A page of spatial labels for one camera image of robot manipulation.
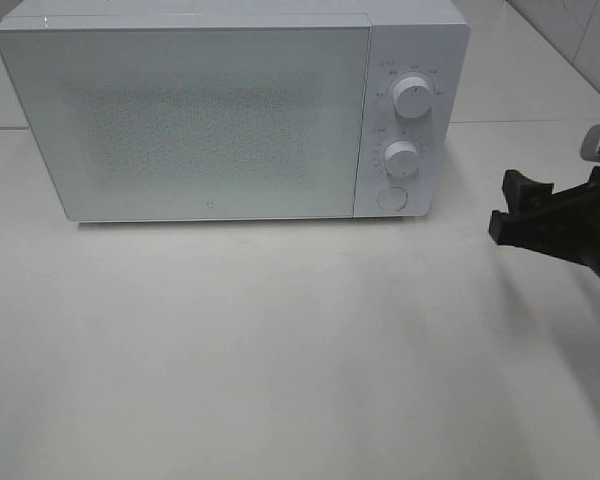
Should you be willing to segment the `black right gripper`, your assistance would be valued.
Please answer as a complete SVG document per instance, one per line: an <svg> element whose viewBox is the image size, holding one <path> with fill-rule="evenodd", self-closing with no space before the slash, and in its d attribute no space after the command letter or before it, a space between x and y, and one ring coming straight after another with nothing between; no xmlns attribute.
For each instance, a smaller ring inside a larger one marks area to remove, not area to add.
<svg viewBox="0 0 600 480"><path fill-rule="evenodd" d="M502 192L506 213L494 210L488 233L499 246L530 250L588 267L600 278L600 167L588 180L553 194L554 184L505 171ZM555 207L551 229L546 220Z"/></svg>

